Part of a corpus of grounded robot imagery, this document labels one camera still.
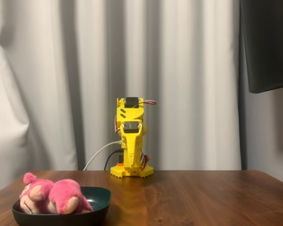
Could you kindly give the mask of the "yellow gripper black servo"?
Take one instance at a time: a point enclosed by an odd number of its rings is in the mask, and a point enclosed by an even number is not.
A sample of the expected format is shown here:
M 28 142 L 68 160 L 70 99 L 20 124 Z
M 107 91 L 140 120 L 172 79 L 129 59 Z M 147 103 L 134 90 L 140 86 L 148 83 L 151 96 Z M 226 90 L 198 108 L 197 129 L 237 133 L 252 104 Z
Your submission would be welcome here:
M 138 169 L 141 162 L 143 137 L 146 126 L 141 120 L 124 121 L 120 126 L 122 148 L 124 149 L 124 168 Z

